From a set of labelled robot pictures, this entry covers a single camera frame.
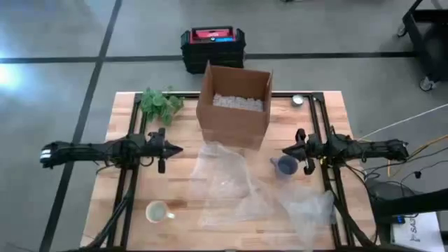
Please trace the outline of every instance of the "black toolbox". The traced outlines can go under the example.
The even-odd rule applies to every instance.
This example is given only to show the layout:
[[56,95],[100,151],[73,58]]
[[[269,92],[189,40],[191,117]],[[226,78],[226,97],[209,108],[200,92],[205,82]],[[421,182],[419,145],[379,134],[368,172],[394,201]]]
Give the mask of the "black toolbox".
[[212,65],[243,68],[244,32],[233,27],[199,27],[181,36],[182,58],[187,71],[203,74]]

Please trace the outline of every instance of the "white cable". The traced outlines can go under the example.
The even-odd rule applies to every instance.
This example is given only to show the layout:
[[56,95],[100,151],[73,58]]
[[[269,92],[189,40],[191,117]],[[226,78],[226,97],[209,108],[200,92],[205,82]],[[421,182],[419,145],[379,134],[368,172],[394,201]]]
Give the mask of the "white cable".
[[391,124],[391,125],[389,125],[389,126],[385,126],[385,127],[381,128],[381,129],[377,129],[377,130],[375,130],[374,132],[371,132],[371,133],[369,133],[369,134],[366,134],[365,136],[359,138],[358,140],[362,140],[362,139],[364,139],[364,138],[366,138],[366,137],[368,137],[368,136],[370,136],[370,135],[373,135],[373,134],[375,134],[375,133],[377,133],[377,132],[380,132],[380,131],[385,130],[385,129],[387,129],[387,128],[390,128],[390,127],[392,127],[392,126],[398,125],[398,124],[400,124],[400,123],[407,122],[408,120],[412,120],[412,119],[414,119],[414,118],[418,118],[419,116],[426,115],[427,113],[436,111],[436,110],[441,109],[441,108],[446,107],[446,106],[448,106],[448,104],[438,106],[437,108],[433,108],[433,109],[431,109],[431,110],[425,111],[425,112],[420,113],[420,114],[418,114],[418,115],[414,115],[414,116],[412,116],[412,117],[410,117],[410,118],[406,118],[406,119],[401,120],[401,121],[399,121],[399,122],[395,122],[395,123],[393,123],[393,124]]

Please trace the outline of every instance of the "cardboard box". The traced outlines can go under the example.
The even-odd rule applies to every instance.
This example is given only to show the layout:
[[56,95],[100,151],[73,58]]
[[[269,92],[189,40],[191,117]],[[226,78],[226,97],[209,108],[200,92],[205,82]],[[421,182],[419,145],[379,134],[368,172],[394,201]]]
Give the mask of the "cardboard box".
[[[196,115],[205,141],[259,149],[270,121],[272,74],[207,65]],[[215,94],[260,99],[264,111],[213,105]]]

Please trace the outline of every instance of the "gray concrete floor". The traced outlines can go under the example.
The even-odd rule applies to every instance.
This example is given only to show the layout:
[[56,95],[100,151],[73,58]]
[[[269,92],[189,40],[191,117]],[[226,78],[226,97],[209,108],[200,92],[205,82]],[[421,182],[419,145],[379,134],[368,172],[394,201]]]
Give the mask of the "gray concrete floor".
[[[195,26],[233,25],[246,32],[248,53],[373,53],[412,51],[396,38],[408,0],[124,0],[108,56],[179,55],[179,36]],[[112,0],[0,2],[0,60],[16,57],[96,57],[111,16]],[[433,8],[429,1],[424,6]],[[275,90],[341,90],[351,128],[361,137],[395,121],[448,102],[448,85],[432,92],[414,58],[247,60],[248,69],[274,71]],[[42,169],[41,147],[70,141],[95,63],[0,64],[0,251],[37,251],[62,167]],[[182,62],[105,63],[82,141],[104,140],[117,91],[147,87],[199,90],[202,77]],[[370,140],[399,138],[409,149],[447,133],[448,108],[384,130]],[[425,153],[445,147],[447,142]],[[409,164],[396,178],[443,159],[444,153]],[[370,167],[384,161],[369,161]],[[409,178],[414,190],[446,188],[447,166]],[[380,180],[386,180],[381,172]],[[52,251],[79,245],[95,165],[77,163]]]

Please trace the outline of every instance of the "blue mug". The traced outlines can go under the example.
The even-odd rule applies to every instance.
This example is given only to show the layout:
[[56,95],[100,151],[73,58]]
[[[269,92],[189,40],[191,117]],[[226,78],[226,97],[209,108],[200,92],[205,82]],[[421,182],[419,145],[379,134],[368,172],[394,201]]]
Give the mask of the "blue mug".
[[288,178],[298,170],[297,160],[294,157],[283,155],[279,159],[271,158],[270,160],[275,166],[275,174],[280,179]]

